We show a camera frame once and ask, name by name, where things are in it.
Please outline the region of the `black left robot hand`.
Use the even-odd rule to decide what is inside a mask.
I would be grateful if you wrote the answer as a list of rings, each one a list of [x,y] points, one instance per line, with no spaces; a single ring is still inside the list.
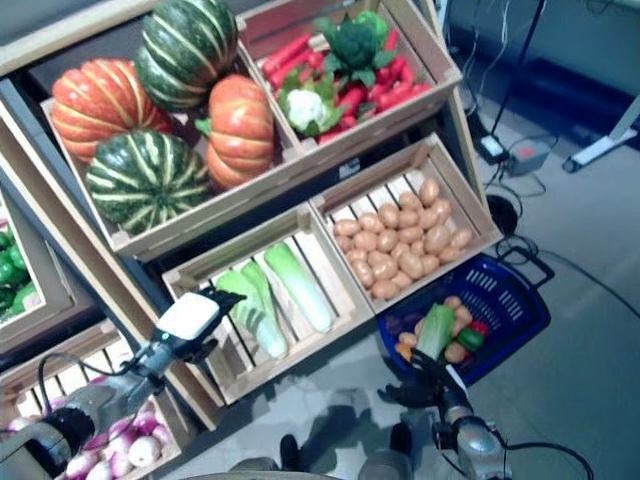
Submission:
[[[196,364],[218,346],[211,335],[221,320],[246,296],[215,287],[184,293],[155,325],[151,344],[177,360]]]

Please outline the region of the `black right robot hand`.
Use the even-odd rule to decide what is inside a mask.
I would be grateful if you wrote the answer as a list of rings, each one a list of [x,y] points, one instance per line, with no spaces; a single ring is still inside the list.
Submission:
[[[400,386],[387,384],[378,390],[383,400],[415,409],[470,407],[465,390],[441,363],[413,349],[410,365],[412,373]]]

